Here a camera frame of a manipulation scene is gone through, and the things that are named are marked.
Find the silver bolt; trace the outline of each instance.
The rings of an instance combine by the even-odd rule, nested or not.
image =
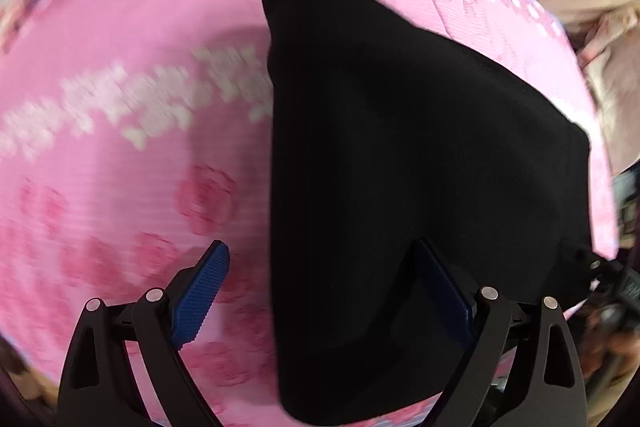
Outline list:
[[[550,310],[555,310],[556,308],[558,308],[558,301],[556,301],[553,297],[545,297],[544,299],[542,299],[542,301]]]
[[[604,308],[602,313],[600,314],[600,318],[603,321],[609,321],[612,317],[614,317],[617,313],[617,309],[614,307]]]
[[[146,300],[156,302],[162,298],[163,292],[160,288],[153,288],[146,293]]]
[[[100,299],[91,299],[86,304],[86,310],[88,312],[95,312],[100,307]]]
[[[485,286],[480,290],[482,297],[488,299],[490,301],[495,301],[498,298],[498,290],[495,288],[491,288],[491,286]]]

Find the pink blanket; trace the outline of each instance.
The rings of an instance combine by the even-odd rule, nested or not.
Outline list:
[[[587,131],[594,248],[613,255],[606,152],[558,22],[534,0],[379,1],[509,68]],[[0,331],[52,379],[88,299],[137,299],[217,238],[231,272],[181,355],[227,427],[296,423],[271,334],[268,44],[260,0],[34,6],[0,62]],[[364,425],[415,423],[432,403]]]

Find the blue gripper pad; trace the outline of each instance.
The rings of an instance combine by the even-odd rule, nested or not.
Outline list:
[[[418,274],[426,286],[448,335],[463,347],[476,339],[474,309],[462,295],[456,280],[424,239],[414,244]]]
[[[196,338],[204,318],[216,298],[220,286],[229,272],[229,249],[216,241],[206,253],[200,269],[193,276],[190,285],[182,294],[182,298],[174,306],[174,327],[169,340],[175,349]]]

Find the pink bedsheet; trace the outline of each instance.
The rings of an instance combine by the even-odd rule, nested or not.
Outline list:
[[[501,63],[583,126],[594,248],[613,255],[606,152],[556,20],[532,0],[380,1]],[[296,423],[278,403],[271,334],[268,43],[260,0],[34,6],[0,62],[0,330],[51,378],[88,299],[137,299],[217,238],[231,272],[183,359],[228,427]],[[432,402],[363,424],[411,422]]]

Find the black garment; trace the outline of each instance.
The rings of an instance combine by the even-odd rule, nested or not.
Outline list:
[[[280,397],[315,425],[439,391],[461,349],[410,256],[428,237],[511,299],[588,293],[586,135],[488,58],[374,0],[262,0],[274,84]]]

